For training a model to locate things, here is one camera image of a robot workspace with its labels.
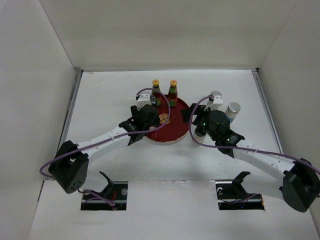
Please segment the green label sauce bottle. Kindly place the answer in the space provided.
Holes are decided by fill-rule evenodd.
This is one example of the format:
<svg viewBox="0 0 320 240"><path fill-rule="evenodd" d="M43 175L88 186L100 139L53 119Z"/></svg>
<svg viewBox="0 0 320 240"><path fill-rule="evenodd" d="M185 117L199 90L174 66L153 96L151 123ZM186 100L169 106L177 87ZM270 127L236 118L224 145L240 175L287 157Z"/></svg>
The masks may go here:
<svg viewBox="0 0 320 240"><path fill-rule="evenodd" d="M161 90L160 90L160 82L158 79L154 79L152 81L152 93L151 94L156 98L156 104L159 107L162 104L162 95L161 95Z"/></svg>
<svg viewBox="0 0 320 240"><path fill-rule="evenodd" d="M171 107L175 107L178 101L177 81L175 79L170 81L170 88L168 91L168 101Z"/></svg>

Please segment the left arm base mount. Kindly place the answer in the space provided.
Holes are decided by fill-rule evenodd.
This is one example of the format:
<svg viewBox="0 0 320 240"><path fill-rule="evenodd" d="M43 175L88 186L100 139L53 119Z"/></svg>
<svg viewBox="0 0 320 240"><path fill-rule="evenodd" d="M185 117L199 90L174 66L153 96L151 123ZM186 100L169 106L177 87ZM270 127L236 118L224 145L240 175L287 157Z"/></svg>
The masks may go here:
<svg viewBox="0 0 320 240"><path fill-rule="evenodd" d="M125 211L129 183L127 181L112 181L104 172L99 172L104 179L101 192L85 189L78 190L82 193L81 211Z"/></svg>

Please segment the black cap spice jar front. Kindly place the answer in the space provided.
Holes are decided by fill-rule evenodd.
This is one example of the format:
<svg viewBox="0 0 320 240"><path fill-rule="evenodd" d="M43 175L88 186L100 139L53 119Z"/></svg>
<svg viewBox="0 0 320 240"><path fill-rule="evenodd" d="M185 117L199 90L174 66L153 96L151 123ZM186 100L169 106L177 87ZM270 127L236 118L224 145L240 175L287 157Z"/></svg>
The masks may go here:
<svg viewBox="0 0 320 240"><path fill-rule="evenodd" d="M194 129L194 138L197 139L198 142L203 141L206 136L207 136L207 133L204 127L198 125Z"/></svg>

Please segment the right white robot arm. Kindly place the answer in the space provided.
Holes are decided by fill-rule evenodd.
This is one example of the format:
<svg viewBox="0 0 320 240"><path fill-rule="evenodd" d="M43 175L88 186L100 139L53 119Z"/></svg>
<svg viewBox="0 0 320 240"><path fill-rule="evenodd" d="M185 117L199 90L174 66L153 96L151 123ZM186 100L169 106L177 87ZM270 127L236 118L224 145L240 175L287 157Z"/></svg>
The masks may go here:
<svg viewBox="0 0 320 240"><path fill-rule="evenodd" d="M230 120L220 110L193 103L181 110L184 123L195 126L202 137L214 141L213 148L233 159L244 161L274 178L273 181L244 181L249 172L233 179L232 192L238 198L248 193L272 196L284 200L292 209L305 213L320 194L320 171L304 158L266 151L250 144L234 132Z"/></svg>

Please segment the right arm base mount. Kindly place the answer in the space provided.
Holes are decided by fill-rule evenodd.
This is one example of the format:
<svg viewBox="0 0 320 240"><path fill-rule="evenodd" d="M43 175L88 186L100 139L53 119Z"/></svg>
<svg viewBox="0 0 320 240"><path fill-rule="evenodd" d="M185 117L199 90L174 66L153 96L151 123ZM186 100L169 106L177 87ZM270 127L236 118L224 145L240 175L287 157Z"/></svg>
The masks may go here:
<svg viewBox="0 0 320 240"><path fill-rule="evenodd" d="M242 171L234 179L216 180L217 204L221 211L265 210L261 194L248 193L242 182L250 172Z"/></svg>

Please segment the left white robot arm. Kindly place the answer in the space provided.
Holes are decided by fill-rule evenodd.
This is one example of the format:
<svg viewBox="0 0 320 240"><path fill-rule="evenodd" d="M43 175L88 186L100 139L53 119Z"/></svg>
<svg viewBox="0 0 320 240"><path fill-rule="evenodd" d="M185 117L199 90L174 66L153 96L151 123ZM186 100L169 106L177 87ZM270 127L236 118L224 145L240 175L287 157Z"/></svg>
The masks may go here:
<svg viewBox="0 0 320 240"><path fill-rule="evenodd" d="M112 195L111 179L104 173L89 173L89 165L114 150L140 141L151 127L160 124L157 107L146 104L141 109L131 106L132 117L113 130L85 142L68 140L58 150L48 172L67 194L78 190L94 191L100 199Z"/></svg>

